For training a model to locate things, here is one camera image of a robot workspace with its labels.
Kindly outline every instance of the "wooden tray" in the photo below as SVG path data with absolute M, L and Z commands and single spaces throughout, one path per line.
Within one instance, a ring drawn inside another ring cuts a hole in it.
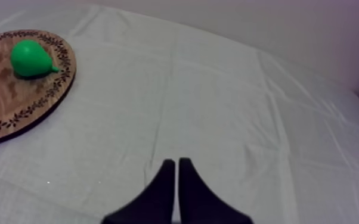
M 58 67 L 58 73 L 35 79 L 16 78 L 10 64 L 13 46 L 23 39 L 38 41 Z M 42 120 L 63 99 L 76 72 L 74 52 L 61 37 L 40 30 L 0 34 L 0 140 L 8 139 Z

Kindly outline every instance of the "painted vine pattern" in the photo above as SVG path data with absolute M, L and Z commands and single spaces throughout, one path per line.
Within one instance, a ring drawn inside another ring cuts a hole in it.
M 40 99 L 32 102 L 32 105 L 28 106 L 25 109 L 22 109 L 18 113 L 14 113 L 14 115 L 7 120 L 0 120 L 0 130 L 8 129 L 10 127 L 16 127 L 17 123 L 22 119 L 28 118 L 36 109 L 44 107 L 44 105 L 49 101 L 50 98 L 55 97 L 57 92 L 60 92 L 61 84 L 66 83 L 67 79 L 70 77 L 70 66 L 71 60 L 68 58 L 68 50 L 63 44 L 63 40 L 52 38 L 45 34 L 39 34 L 38 31 L 16 31 L 16 32 L 7 32 L 0 34 L 0 40 L 4 38 L 14 38 L 14 37 L 34 37 L 43 41 L 49 45 L 55 47 L 55 51 L 57 52 L 57 58 L 59 59 L 59 66 L 63 69 L 60 69 L 60 76 L 53 80 L 53 85 L 49 89 L 46 90 L 46 94 Z

